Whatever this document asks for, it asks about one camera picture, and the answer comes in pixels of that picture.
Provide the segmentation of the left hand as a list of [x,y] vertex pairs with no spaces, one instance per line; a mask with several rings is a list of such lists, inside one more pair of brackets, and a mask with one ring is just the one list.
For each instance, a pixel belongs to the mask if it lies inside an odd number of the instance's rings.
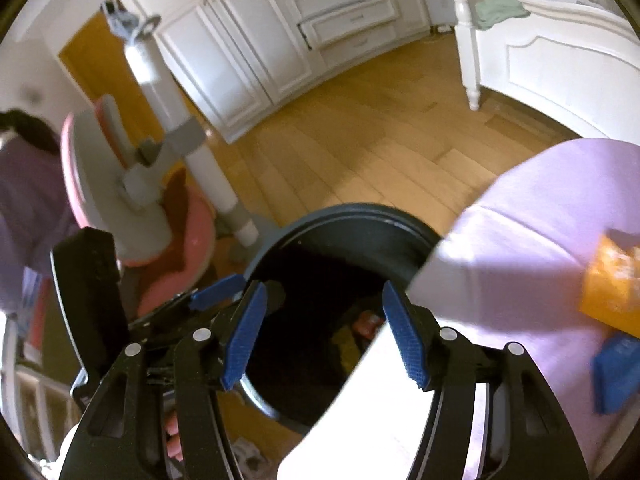
[[167,455],[172,460],[183,461],[182,445],[179,434],[178,417],[175,411],[172,411],[165,419],[164,429],[166,432]]

